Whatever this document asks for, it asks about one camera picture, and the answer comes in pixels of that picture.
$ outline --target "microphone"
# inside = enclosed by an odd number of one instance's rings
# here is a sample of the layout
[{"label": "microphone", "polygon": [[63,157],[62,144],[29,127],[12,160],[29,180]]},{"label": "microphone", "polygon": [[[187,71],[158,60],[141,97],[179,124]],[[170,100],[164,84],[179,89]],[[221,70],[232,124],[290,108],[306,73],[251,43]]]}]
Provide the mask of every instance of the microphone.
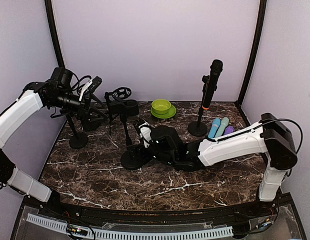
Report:
[{"label": "microphone", "polygon": [[225,131],[225,128],[228,126],[228,124],[229,124],[229,119],[227,117],[224,117],[221,120],[220,127],[217,130],[217,133],[215,134],[215,138],[220,137],[220,136],[223,135],[223,133]]},{"label": "microphone", "polygon": [[202,108],[208,110],[211,100],[213,98],[214,92],[217,89],[217,81],[220,73],[223,71],[223,62],[221,60],[215,59],[210,66],[210,77],[209,83],[206,85],[206,93],[203,97]]},{"label": "microphone", "polygon": [[220,119],[215,118],[213,123],[211,124],[211,129],[209,131],[208,138],[213,139],[215,137],[215,134],[219,126],[220,126]]},{"label": "microphone", "polygon": [[227,135],[227,134],[231,134],[234,132],[234,127],[233,126],[228,126],[226,129],[225,129],[225,132],[224,132],[224,135]]}]

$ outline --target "lime green saucer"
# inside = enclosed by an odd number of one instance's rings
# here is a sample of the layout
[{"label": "lime green saucer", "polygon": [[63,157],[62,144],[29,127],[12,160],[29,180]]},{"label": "lime green saucer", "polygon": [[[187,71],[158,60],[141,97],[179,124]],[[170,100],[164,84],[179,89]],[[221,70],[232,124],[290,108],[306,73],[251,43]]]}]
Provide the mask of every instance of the lime green saucer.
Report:
[{"label": "lime green saucer", "polygon": [[175,116],[177,110],[176,110],[174,105],[171,105],[170,109],[165,114],[157,114],[157,113],[154,112],[153,108],[151,108],[150,112],[156,118],[159,118],[159,119],[169,119],[169,118]]}]

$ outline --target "black frame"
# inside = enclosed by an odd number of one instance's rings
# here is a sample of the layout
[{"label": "black frame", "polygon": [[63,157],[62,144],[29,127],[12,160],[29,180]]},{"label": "black frame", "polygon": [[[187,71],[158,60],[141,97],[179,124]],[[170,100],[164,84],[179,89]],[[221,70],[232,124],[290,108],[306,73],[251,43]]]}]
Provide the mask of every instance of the black frame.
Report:
[{"label": "black frame", "polygon": [[[290,193],[282,194],[278,200],[280,206],[290,204],[297,221],[298,229],[303,240],[307,239],[303,226],[301,224],[295,203]],[[247,202],[232,206],[204,208],[197,210],[182,211],[127,211],[111,210],[94,207],[78,206],[62,203],[62,206],[75,219],[85,222],[92,226],[102,227],[104,223],[132,224],[132,225],[180,225],[213,222],[215,226],[228,225],[237,226],[248,224],[247,218],[238,217],[235,212],[238,209],[249,208],[254,202]],[[11,240],[15,239],[24,206],[37,208],[39,214],[66,220],[67,217],[60,218],[51,211],[41,208],[40,203],[33,199],[25,197],[19,209],[15,221]]]},{"label": "black frame", "polygon": [[245,95],[246,95],[246,92],[248,89],[251,74],[253,72],[253,68],[255,65],[255,60],[257,57],[261,32],[262,32],[264,18],[265,18],[266,3],[267,3],[267,0],[260,0],[260,3],[259,3],[259,10],[258,10],[258,17],[257,17],[257,24],[256,24],[256,29],[255,29],[254,40],[253,40],[253,44],[251,47],[251,52],[250,52],[250,56],[249,56],[249,60],[248,60],[248,65],[247,65],[245,77],[244,77],[244,80],[243,80],[243,83],[242,83],[242,86],[240,89],[238,100],[236,101],[236,105],[239,106],[239,108],[241,108],[241,105],[244,102],[244,98],[245,98]]},{"label": "black frame", "polygon": [[63,58],[61,48],[60,48],[60,43],[59,43],[57,28],[56,28],[56,23],[55,23],[55,17],[54,17],[54,10],[53,10],[53,5],[52,5],[51,0],[45,0],[45,5],[46,5],[46,13],[47,13],[51,40],[53,42],[58,66],[61,68],[64,68],[65,62],[64,62],[64,58]]}]

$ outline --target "brown marble floor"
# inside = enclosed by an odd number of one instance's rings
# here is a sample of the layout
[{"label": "brown marble floor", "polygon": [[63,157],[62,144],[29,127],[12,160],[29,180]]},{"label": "brown marble floor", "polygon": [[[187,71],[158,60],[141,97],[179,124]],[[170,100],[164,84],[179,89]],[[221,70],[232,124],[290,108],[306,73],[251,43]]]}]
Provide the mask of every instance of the brown marble floor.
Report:
[{"label": "brown marble floor", "polygon": [[[199,103],[173,102],[177,114],[171,119],[157,119],[150,114],[150,103],[140,103],[139,117],[154,126],[168,125],[177,129],[184,142],[198,139],[187,132],[187,125],[197,119]],[[210,127],[214,118],[228,117],[235,130],[245,127],[233,103],[212,103],[203,122]],[[129,118],[130,137],[138,143],[137,133]],[[78,130],[81,126],[75,123]],[[41,182],[61,193],[62,202],[117,210],[166,211],[213,208],[246,203],[255,199],[265,164],[258,154],[230,159],[196,172],[175,171],[155,160],[129,171],[120,165],[125,151],[125,135],[119,118],[112,127],[104,123],[87,132],[86,147],[69,147],[71,130],[63,129]]]}]

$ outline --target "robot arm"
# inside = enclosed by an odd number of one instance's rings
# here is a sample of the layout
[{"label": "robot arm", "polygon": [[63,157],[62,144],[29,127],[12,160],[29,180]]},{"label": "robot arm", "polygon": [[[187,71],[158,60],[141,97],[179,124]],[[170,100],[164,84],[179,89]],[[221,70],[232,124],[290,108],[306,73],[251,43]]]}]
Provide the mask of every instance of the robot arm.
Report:
[{"label": "robot arm", "polygon": [[58,107],[66,113],[75,114],[83,122],[91,118],[89,99],[102,82],[96,77],[83,88],[81,95],[72,94],[70,87],[73,73],[65,68],[55,68],[51,79],[46,82],[32,82],[23,90],[23,94],[5,112],[0,115],[0,185],[9,185],[14,189],[47,203],[55,197],[54,191],[24,173],[12,163],[2,151],[14,132],[42,107]]},{"label": "robot arm", "polygon": [[290,130],[265,113],[261,121],[214,139],[203,139],[183,144],[172,127],[151,128],[140,122],[137,128],[143,146],[154,158],[177,170],[195,171],[224,160],[254,153],[265,153],[268,164],[259,187],[259,199],[271,202],[276,196],[287,171],[297,163],[297,156]]},{"label": "robot arm", "polygon": [[16,102],[0,116],[0,148],[11,135],[34,113],[43,107],[38,93],[25,91]]},{"label": "robot arm", "polygon": [[46,203],[51,189],[19,170],[2,151],[11,135],[42,107],[39,94],[27,90],[0,116],[0,182]]}]

